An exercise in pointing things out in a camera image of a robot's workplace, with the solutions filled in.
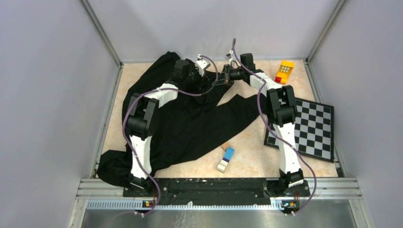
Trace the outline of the black white chessboard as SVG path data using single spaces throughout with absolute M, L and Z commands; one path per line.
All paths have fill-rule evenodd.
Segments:
M 334 107 L 301 98 L 296 104 L 296 149 L 301 155 L 333 162 Z

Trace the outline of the aluminium front rail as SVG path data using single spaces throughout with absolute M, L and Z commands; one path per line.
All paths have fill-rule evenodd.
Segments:
M 306 178 L 284 189 L 276 178 L 160 178 L 159 189 L 142 193 L 100 179 L 83 179 L 76 198 L 89 209 L 155 210 L 285 210 L 306 200 L 361 199 L 354 178 Z

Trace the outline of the black jacket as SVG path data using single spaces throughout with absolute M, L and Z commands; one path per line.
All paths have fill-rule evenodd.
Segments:
M 161 86 L 173 72 L 180 56 L 167 52 L 160 56 L 127 91 L 122 104 L 122 123 L 131 96 Z M 216 85 L 208 94 L 192 97 L 179 93 L 178 98 L 165 104 L 158 116 L 156 133 L 151 140 L 152 176 L 171 165 L 194 161 L 230 140 L 259 117 L 257 95 L 236 94 L 228 102 L 217 104 L 230 89 Z M 132 151 L 108 150 L 101 155 L 97 174 L 111 185 L 130 187 L 129 173 Z

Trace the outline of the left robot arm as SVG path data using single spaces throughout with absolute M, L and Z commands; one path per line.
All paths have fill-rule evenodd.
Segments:
M 149 195 L 153 188 L 150 175 L 152 171 L 150 147 L 152 136 L 158 127 L 160 108 L 177 99 L 178 93 L 202 96 L 210 92 L 218 79 L 215 78 L 206 91 L 197 88 L 191 93 L 188 87 L 194 83 L 199 86 L 206 76 L 206 69 L 213 64 L 212 60 L 203 55 L 198 56 L 194 65 L 186 60 L 178 60 L 168 81 L 151 91 L 132 95 L 122 131 L 133 157 L 129 183 L 140 196 Z

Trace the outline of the yellow red toy block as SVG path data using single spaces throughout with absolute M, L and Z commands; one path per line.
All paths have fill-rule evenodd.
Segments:
M 280 84 L 286 84 L 288 82 L 289 76 L 294 69 L 295 63 L 282 60 L 279 69 L 276 73 L 275 82 Z

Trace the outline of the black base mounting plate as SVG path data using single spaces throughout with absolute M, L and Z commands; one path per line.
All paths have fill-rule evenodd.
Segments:
M 310 196 L 307 181 L 285 189 L 277 178 L 157 178 L 161 206 L 247 206 L 269 205 L 275 197 Z

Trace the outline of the blue white block stack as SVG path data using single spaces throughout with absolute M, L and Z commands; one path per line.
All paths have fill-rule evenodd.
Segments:
M 230 163 L 230 160 L 234 154 L 235 150 L 232 147 L 228 147 L 225 151 L 225 154 L 220 161 L 220 163 L 217 165 L 217 170 L 221 173 L 224 173 L 228 164 Z

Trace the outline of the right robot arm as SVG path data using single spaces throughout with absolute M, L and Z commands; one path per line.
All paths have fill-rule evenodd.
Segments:
M 237 57 L 231 50 L 226 58 L 229 61 L 223 70 L 226 82 L 243 80 L 266 97 L 266 116 L 274 127 L 272 133 L 278 140 L 280 150 L 278 188 L 283 195 L 291 196 L 304 183 L 295 142 L 297 104 L 293 87 L 281 85 L 262 70 L 256 69 L 251 53 Z

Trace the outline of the small brown wooden block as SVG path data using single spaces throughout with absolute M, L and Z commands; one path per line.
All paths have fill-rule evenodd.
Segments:
M 224 144 L 221 145 L 221 148 L 226 151 L 230 147 L 230 144 L 228 142 L 225 142 Z

